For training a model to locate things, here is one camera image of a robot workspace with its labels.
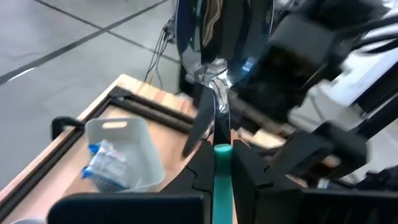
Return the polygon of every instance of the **gray floor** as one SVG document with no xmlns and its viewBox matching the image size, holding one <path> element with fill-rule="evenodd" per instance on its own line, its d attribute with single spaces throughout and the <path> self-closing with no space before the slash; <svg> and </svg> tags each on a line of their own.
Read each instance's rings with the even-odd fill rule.
<svg viewBox="0 0 398 224">
<path fill-rule="evenodd" d="M 0 0 L 0 189 L 50 142 L 52 118 L 77 116 L 121 73 L 143 80 L 152 57 L 148 49 L 154 49 L 172 15 L 171 0 L 145 12 L 159 2 Z M 168 46 L 165 55 L 173 60 L 160 60 L 164 89 L 176 92 L 175 46 Z M 322 102 L 328 111 L 331 106 Z M 306 129 L 322 122 L 310 100 L 292 119 Z M 331 119 L 359 122 L 352 112 Z M 377 155 L 369 169 L 395 163 L 393 157 L 385 162 L 386 154 L 398 155 L 391 138 L 397 131 L 389 132 L 372 139 Z M 377 147 L 382 153 L 373 150 Z"/>
</svg>

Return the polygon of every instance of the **wooden board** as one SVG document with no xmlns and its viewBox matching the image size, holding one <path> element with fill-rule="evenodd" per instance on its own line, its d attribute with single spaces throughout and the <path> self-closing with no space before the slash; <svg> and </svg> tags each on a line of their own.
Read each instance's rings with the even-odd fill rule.
<svg viewBox="0 0 398 224">
<path fill-rule="evenodd" d="M 78 117 L 78 119 L 85 118 L 116 85 L 174 110 L 190 116 L 195 115 L 195 110 L 190 100 L 178 98 L 127 75 L 121 75 Z M 134 114 L 112 106 L 102 114 L 102 117 L 112 118 L 127 116 L 134 116 Z M 147 121 L 147 124 L 152 140 L 158 149 L 167 173 L 165 180 L 159 185 L 160 190 L 177 176 L 190 159 L 190 157 L 185 160 L 181 158 L 181 152 L 187 140 L 187 135 L 152 121 Z M 66 130 L 59 135 L 56 140 L 50 143 L 42 153 L 12 180 L 10 184 L 0 192 L 0 201 L 4 200 L 6 195 L 9 194 L 14 187 L 18 186 L 20 182 L 32 172 L 34 167 L 40 164 L 40 162 L 65 139 L 70 131 L 70 129 Z M 284 142 L 282 139 L 270 136 L 262 131 L 256 136 L 250 136 L 248 133 L 243 133 L 243 136 L 245 139 L 250 139 L 251 141 L 255 141 L 267 147 L 281 145 Z M 85 137 L 82 137 L 12 211 L 4 223 L 11 223 L 21 218 L 45 218 L 49 208 L 60 198 L 78 192 L 96 192 L 96 189 L 91 185 L 89 180 L 81 180 L 81 169 L 87 165 L 88 161 L 87 141 Z"/>
</svg>

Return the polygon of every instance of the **green handle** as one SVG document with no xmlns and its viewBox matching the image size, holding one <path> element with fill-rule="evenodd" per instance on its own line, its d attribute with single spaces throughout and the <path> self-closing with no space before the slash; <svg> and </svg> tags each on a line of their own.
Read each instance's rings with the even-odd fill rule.
<svg viewBox="0 0 398 224">
<path fill-rule="evenodd" d="M 233 190 L 231 180 L 232 146 L 214 146 L 215 175 L 213 195 L 213 224 L 232 224 Z"/>
</svg>

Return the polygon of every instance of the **reflective metal surface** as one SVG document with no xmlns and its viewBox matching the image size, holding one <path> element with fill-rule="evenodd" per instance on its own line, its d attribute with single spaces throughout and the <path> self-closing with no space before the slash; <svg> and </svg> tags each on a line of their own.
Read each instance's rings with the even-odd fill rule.
<svg viewBox="0 0 398 224">
<path fill-rule="evenodd" d="M 195 81 L 213 90 L 215 141 L 219 131 L 229 138 L 228 90 L 249 73 L 266 49 L 273 8 L 273 0 L 178 2 L 178 52 Z"/>
</svg>

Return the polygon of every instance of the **white plastic bin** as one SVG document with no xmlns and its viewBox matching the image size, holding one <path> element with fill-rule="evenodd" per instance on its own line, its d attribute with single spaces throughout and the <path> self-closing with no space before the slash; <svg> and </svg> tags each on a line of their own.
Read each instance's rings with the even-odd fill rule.
<svg viewBox="0 0 398 224">
<path fill-rule="evenodd" d="M 87 122 L 85 133 L 89 144 L 106 139 L 126 156 L 131 188 L 123 192 L 153 191 L 164 179 L 165 169 L 144 119 L 96 118 Z"/>
</svg>

